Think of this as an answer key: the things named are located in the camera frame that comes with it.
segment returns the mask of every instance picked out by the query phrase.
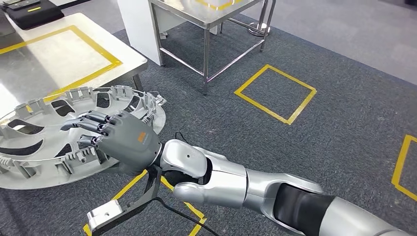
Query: yellow tape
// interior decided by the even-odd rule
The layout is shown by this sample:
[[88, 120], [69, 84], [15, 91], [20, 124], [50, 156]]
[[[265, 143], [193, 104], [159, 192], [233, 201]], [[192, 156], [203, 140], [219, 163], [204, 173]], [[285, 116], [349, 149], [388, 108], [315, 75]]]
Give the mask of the yellow tape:
[[208, 6], [208, 7], [210, 7], [211, 9], [214, 9], [214, 10], [224, 10], [224, 9], [226, 9], [227, 7], [229, 7], [229, 6], [231, 6], [231, 5], [234, 5], [235, 3], [239, 3], [239, 2], [241, 2], [241, 1], [242, 1], [242, 0], [235, 0], [235, 1], [233, 1], [233, 0], [229, 0], [227, 3], [225, 3], [225, 4], [221, 5], [221, 6], [216, 6], [216, 5], [212, 5], [212, 4], [208, 3], [208, 2], [206, 2], [206, 1], [204, 1], [204, 0], [196, 0], [196, 2], [201, 3], [201, 4], [203, 4], [204, 6]]
[[[117, 66], [119, 66], [119, 65], [122, 64], [119, 59], [117, 59], [115, 56], [113, 56], [112, 54], [110, 54], [107, 50], [105, 50], [103, 47], [101, 47], [99, 44], [97, 44], [88, 35], [86, 35], [84, 32], [82, 32], [79, 28], [77, 28], [74, 25], [68, 26], [68, 27], [65, 27], [65, 28], [62, 28], [62, 29], [59, 29], [59, 30], [56, 30], [56, 31], [51, 32], [51, 33], [44, 34], [44, 35], [42, 35], [40, 37], [31, 39], [31, 40], [28, 40], [28, 41], [25, 41], [25, 42], [22, 42], [22, 43], [18, 43], [18, 44], [12, 45], [12, 46], [7, 47], [7, 48], [4, 48], [4, 49], [1, 49], [0, 50], [0, 55], [3, 54], [3, 53], [10, 52], [12, 50], [18, 49], [18, 48], [27, 46], [27, 45], [29, 45], [31, 43], [38, 42], [38, 41], [43, 40], [45, 38], [48, 38], [48, 37], [57, 35], [59, 33], [68, 31], [68, 30], [74, 32], [74, 34], [76, 34], [79, 38], [81, 38], [90, 47], [92, 47], [94, 50], [96, 50], [98, 53], [100, 53], [100, 55], [103, 56], [105, 59], [107, 59], [111, 64], [105, 66], [104, 68], [101, 68], [101, 69], [93, 72], [92, 74], [87, 75], [86, 77], [84, 77], [84, 78], [82, 78], [80, 80], [77, 80], [77, 81], [75, 81], [75, 82], [73, 82], [73, 83], [71, 83], [71, 84], [69, 84], [69, 85], [67, 85], [65, 87], [62, 87], [62, 88], [60, 88], [60, 89], [58, 89], [58, 90], [50, 93], [49, 95], [53, 95], [53, 94], [57, 94], [57, 93], [62, 93], [62, 92], [65, 92], [67, 90], [80, 87], [81, 85], [87, 83], [88, 81], [91, 81], [91, 80], [97, 78], [98, 76], [106, 73], [107, 71], [112, 70], [113, 68], [115, 68], [115, 67], [117, 67]], [[51, 96], [51, 97], [48, 97], [48, 98], [44, 99], [44, 101], [52, 101], [56, 97], [58, 97], [58, 96]]]
[[39, 9], [41, 9], [41, 7], [40, 7], [40, 6], [39, 6], [39, 7], [37, 7], [37, 8], [30, 9], [30, 10], [28, 10], [28, 12], [31, 12], [31, 11], [36, 11], [36, 10], [39, 10]]
[[[207, 219], [206, 218], [204, 218], [204, 219], [200, 219], [200, 223], [201, 224], [204, 224], [204, 222], [206, 221]], [[197, 233], [198, 233], [198, 231], [200, 231], [200, 229], [201, 229], [201, 225], [199, 225], [199, 224], [197, 224], [196, 226], [194, 226], [194, 228], [193, 228], [193, 230], [191, 231], [191, 233], [188, 235], [188, 236], [195, 236], [195, 235], [197, 235]]]
[[[258, 78], [262, 73], [264, 73], [267, 69], [271, 69], [285, 77], [287, 77], [288, 79], [296, 82], [299, 85], [302, 85], [308, 89], [311, 90], [311, 92], [307, 95], [307, 97], [303, 100], [303, 102], [299, 105], [299, 107], [291, 114], [291, 116], [288, 119], [283, 118], [282, 116], [278, 115], [277, 113], [271, 111], [270, 109], [268, 109], [267, 107], [263, 106], [262, 104], [258, 103], [257, 101], [253, 100], [252, 98], [244, 95], [242, 93], [242, 91], [248, 87], [248, 85], [250, 83], [252, 83], [256, 78]], [[311, 101], [311, 99], [313, 98], [313, 96], [317, 93], [316, 89], [311, 87], [310, 85], [294, 78], [293, 76], [282, 72], [280, 70], [278, 70], [277, 68], [270, 66], [268, 64], [266, 64], [264, 67], [262, 67], [262, 69], [260, 69], [258, 72], [256, 72], [252, 77], [250, 77], [245, 83], [243, 83], [242, 86], [240, 86], [236, 91], [235, 94], [241, 98], [243, 98], [243, 100], [249, 102], [250, 104], [254, 105], [255, 107], [261, 109], [262, 111], [270, 114], [271, 116], [275, 117], [277, 120], [280, 120], [281, 122], [285, 123], [285, 124], [289, 124], [291, 125], [294, 120], [299, 116], [299, 114], [301, 113], [302, 110], [304, 110], [304, 108], [307, 106], [307, 104]]]
[[403, 171], [405, 158], [407, 157], [408, 148], [410, 147], [411, 141], [417, 143], [417, 138], [411, 135], [406, 135], [404, 137], [403, 145], [398, 155], [397, 163], [395, 164], [394, 174], [392, 175], [391, 183], [395, 186], [396, 189], [409, 196], [410, 198], [417, 201], [417, 195], [400, 185], [401, 172]]
[[[133, 185], [135, 185], [141, 178], [143, 178], [143, 176], [145, 176], [148, 172], [146, 170], [144, 170], [140, 175], [136, 176], [133, 180], [131, 180], [121, 191], [119, 191], [113, 198], [112, 200], [117, 200], [119, 199], [123, 194], [125, 194]], [[161, 178], [161, 183], [163, 183], [166, 187], [168, 187], [171, 191], [174, 190], [174, 187], [167, 181], [167, 179], [165, 177]], [[204, 214], [195, 209], [195, 207], [193, 207], [190, 203], [185, 203], [185, 205], [194, 213], [196, 214], [199, 218], [200, 218], [200, 223], [204, 224], [204, 222], [207, 220], [206, 218], [204, 218]], [[193, 228], [193, 230], [191, 231], [191, 233], [189, 234], [189, 236], [195, 236], [198, 231], [201, 229], [201, 226], [199, 224], [196, 224], [196, 226]], [[83, 226], [83, 230], [84, 232], [87, 234], [87, 236], [91, 236], [91, 231], [89, 229], [88, 224], [85, 224]]]
[[91, 236], [91, 231], [88, 224], [84, 225], [83, 230], [86, 232], [87, 236]]

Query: robotic arm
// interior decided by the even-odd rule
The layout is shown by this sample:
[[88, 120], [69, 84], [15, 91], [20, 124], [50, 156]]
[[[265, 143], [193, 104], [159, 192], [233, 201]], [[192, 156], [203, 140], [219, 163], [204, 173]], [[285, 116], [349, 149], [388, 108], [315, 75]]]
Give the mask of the robotic arm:
[[291, 174], [254, 171], [223, 155], [180, 140], [162, 143], [153, 129], [128, 112], [114, 116], [90, 111], [67, 121], [61, 130], [81, 127], [100, 134], [80, 137], [81, 147], [93, 146], [120, 161], [119, 171], [149, 171], [145, 194], [135, 204], [110, 201], [88, 213], [91, 231], [103, 233], [139, 213], [156, 197], [162, 172], [184, 173], [195, 182], [181, 182], [174, 196], [184, 202], [249, 208], [298, 235], [408, 236], [362, 208]]

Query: floor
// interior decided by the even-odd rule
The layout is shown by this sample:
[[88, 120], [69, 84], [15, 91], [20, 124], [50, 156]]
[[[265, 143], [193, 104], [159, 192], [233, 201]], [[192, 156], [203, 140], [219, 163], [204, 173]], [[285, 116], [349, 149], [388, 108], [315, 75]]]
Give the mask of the floor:
[[[243, 22], [251, 18], [239, 15]], [[203, 32], [185, 23], [168, 31], [163, 46], [193, 65], [202, 65]], [[126, 32], [114, 36], [128, 44]], [[223, 34], [211, 38], [212, 71], [244, 52], [258, 38], [227, 22]], [[234, 92], [266, 64], [314, 88], [312, 97], [291, 125], [248, 103]], [[176, 131], [195, 146], [224, 154], [253, 170], [291, 173], [370, 211], [412, 235], [417, 234], [417, 202], [398, 191], [391, 178], [406, 135], [417, 136], [417, 86], [273, 28], [265, 47], [255, 50], [209, 84], [203, 96], [201, 80], [173, 59], [166, 66], [150, 62], [141, 73], [145, 90], [157, 90], [167, 103], [163, 142]], [[108, 85], [132, 86], [131, 79]], [[310, 93], [268, 69], [243, 94], [287, 118]], [[399, 184], [417, 193], [417, 145], [407, 152]], [[133, 177], [97, 174], [84, 180], [41, 190], [0, 191], [0, 234], [84, 235], [86, 212], [114, 197]], [[120, 199], [136, 200], [143, 178]], [[170, 190], [159, 194], [170, 206], [195, 215]], [[275, 223], [247, 209], [194, 205], [205, 224], [224, 236], [289, 236]], [[194, 224], [153, 203], [146, 211], [106, 235], [194, 235]], [[205, 230], [199, 236], [209, 236]]]
[[[402, 0], [277, 0], [271, 25], [417, 84], [417, 7]], [[117, 0], [65, 9], [83, 12], [110, 33], [124, 29]], [[257, 19], [260, 5], [243, 12]]]

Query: carpet floor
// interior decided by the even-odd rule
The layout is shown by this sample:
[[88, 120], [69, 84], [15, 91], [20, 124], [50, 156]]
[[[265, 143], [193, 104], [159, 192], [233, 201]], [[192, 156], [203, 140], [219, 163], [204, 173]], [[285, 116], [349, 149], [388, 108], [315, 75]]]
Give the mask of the carpet floor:
[[[244, 22], [253, 20], [239, 15]], [[128, 44], [124, 30], [114, 34]], [[165, 48], [202, 69], [203, 31], [184, 23], [163, 40]], [[210, 72], [214, 73], [258, 38], [226, 22], [223, 34], [211, 37]], [[168, 100], [167, 121], [160, 136], [181, 131], [194, 146], [221, 153], [247, 168], [291, 173], [319, 183], [337, 195], [412, 234], [417, 234], [417, 202], [391, 183], [405, 135], [417, 136], [417, 86], [272, 29], [264, 52], [254, 50], [209, 83], [171, 58], [166, 66], [149, 62], [141, 73], [145, 90]], [[317, 93], [291, 125], [285, 124], [234, 94], [266, 64], [283, 71]], [[127, 79], [110, 85], [131, 85]], [[310, 89], [267, 70], [242, 93], [288, 118]], [[417, 145], [410, 144], [400, 184], [417, 193]], [[122, 198], [139, 198], [145, 179]], [[83, 235], [86, 213], [106, 203], [132, 177], [97, 174], [72, 184], [30, 191], [0, 190], [0, 233], [17, 235]], [[161, 188], [160, 196], [184, 213], [193, 213]], [[246, 209], [195, 206], [220, 235], [288, 235], [266, 218]], [[194, 227], [152, 203], [143, 213], [107, 235], [188, 235]], [[204, 229], [198, 235], [210, 235]]]

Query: stainless steel table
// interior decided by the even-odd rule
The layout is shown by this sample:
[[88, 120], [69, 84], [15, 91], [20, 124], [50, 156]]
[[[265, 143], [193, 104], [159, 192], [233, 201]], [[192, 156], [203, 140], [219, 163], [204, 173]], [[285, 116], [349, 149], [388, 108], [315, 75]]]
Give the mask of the stainless steel table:
[[[245, 23], [237, 21], [233, 18], [234, 15], [242, 12], [243, 10], [255, 5], [256, 3], [260, 2], [261, 0], [149, 0], [152, 12], [153, 12], [153, 19], [154, 19], [154, 26], [155, 32], [159, 32], [158, 23], [156, 19], [155, 13], [155, 6], [161, 7], [165, 10], [168, 10], [179, 17], [182, 17], [189, 22], [201, 27], [204, 29], [204, 66], [203, 71], [199, 71], [192, 65], [186, 63], [179, 57], [175, 56], [173, 53], [168, 51], [167, 49], [161, 46], [161, 41], [159, 35], [156, 35], [155, 38], [158, 40], [158, 47], [159, 49], [164, 52], [165, 54], [171, 56], [175, 60], [179, 61], [183, 65], [187, 66], [188, 68], [192, 69], [194, 72], [203, 76], [203, 94], [207, 94], [207, 83], [217, 77], [220, 73], [225, 71], [243, 56], [248, 54], [250, 51], [261, 45], [261, 52], [264, 49], [265, 39], [268, 34], [268, 30], [261, 31], [261, 25], [264, 21], [265, 12], [268, 5], [268, 0], [264, 0], [263, 7], [261, 10], [261, 15], [259, 17], [258, 28], [254, 28], [249, 26]], [[276, 0], [272, 0], [271, 9], [269, 11], [269, 16], [267, 20], [267, 27], [269, 29], [270, 22], [272, 19], [273, 11], [275, 8]], [[222, 32], [223, 22], [226, 20], [230, 20], [238, 25], [251, 29], [254, 32], [257, 32], [262, 36], [262, 39], [253, 45], [251, 48], [246, 50], [240, 56], [235, 58], [232, 62], [227, 64], [225, 67], [214, 73], [213, 75], [209, 76], [209, 42], [210, 42], [210, 28], [220, 25], [220, 33]]]
[[132, 78], [148, 60], [81, 13], [30, 29], [22, 42], [0, 48], [0, 117], [32, 99], [116, 78]]

